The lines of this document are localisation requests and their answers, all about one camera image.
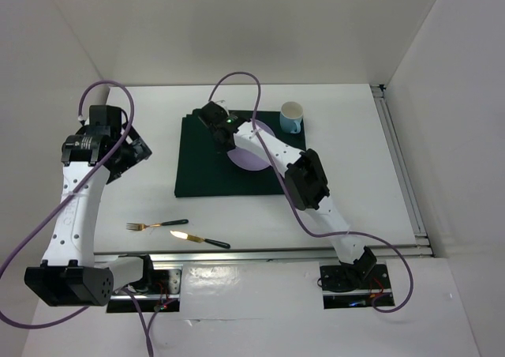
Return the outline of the purple plastic plate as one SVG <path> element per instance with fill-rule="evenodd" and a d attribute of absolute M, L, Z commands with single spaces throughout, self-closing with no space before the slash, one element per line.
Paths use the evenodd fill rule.
<path fill-rule="evenodd" d="M 245 171 L 263 171 L 271 166 L 254 153 L 239 147 L 228 151 L 226 155 L 232 163 Z"/>

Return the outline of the dark green cloth placemat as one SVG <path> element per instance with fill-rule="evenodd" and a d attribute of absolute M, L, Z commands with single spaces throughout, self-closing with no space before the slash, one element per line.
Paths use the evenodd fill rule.
<path fill-rule="evenodd" d="M 272 167 L 245 171 L 232 163 L 195 109 L 181 121 L 181 139 L 174 196 L 222 197 L 281 195 Z"/>

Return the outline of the blue mug white inside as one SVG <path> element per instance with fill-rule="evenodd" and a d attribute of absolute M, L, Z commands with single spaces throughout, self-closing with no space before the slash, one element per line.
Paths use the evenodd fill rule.
<path fill-rule="evenodd" d="M 297 102 L 286 102 L 280 108 L 279 123 L 284 133 L 298 134 L 301 132 L 303 107 Z"/>

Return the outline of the gold fork black handle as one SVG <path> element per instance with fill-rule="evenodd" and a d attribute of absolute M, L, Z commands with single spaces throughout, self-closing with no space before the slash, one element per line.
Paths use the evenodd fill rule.
<path fill-rule="evenodd" d="M 125 228 L 128 231 L 144 231 L 148 228 L 178 226 L 178 225 L 186 225 L 188 223 L 189 221 L 187 219 L 171 220 L 156 224 L 127 223 Z"/>

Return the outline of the gold knife black handle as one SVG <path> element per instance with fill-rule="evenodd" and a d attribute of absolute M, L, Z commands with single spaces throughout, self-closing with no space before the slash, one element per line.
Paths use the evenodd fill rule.
<path fill-rule="evenodd" d="M 231 245 L 229 243 L 221 242 L 221 241 L 214 240 L 214 239 L 206 239 L 206 238 L 202 238 L 202 237 L 199 237 L 196 235 L 190 235 L 190 234 L 187 234 L 187 233 L 181 232 L 181 231 L 170 231 L 170 233 L 178 239 L 183 239 L 183 240 L 190 241 L 190 242 L 207 243 L 209 245 L 217 246 L 219 248 L 226 249 L 226 250 L 229 250 L 231 248 Z"/>

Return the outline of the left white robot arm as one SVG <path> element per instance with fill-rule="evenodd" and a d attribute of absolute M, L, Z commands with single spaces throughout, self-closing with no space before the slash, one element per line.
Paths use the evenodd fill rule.
<path fill-rule="evenodd" d="M 88 121 L 62 145 L 64 207 L 40 265 L 24 274 L 25 284 L 49 306 L 104 306 L 127 284 L 139 293 L 155 286 L 156 274 L 144 257 L 119 257 L 95 266 L 95 226 L 104 187 L 152 154 L 122 115 L 120 107 L 94 105 Z"/>

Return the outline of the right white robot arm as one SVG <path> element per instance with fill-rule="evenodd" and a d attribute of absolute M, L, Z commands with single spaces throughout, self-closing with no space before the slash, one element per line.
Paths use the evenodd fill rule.
<path fill-rule="evenodd" d="M 227 150 L 243 149 L 274 168 L 294 212 L 307 213 L 319 225 L 318 237 L 329 234 L 350 286 L 363 287 L 370 281 L 376 257 L 351 234 L 350 225 L 331 199 L 327 177 L 314 150 L 291 147 L 254 120 L 229 113 L 212 101 L 197 115 L 219 145 Z"/>

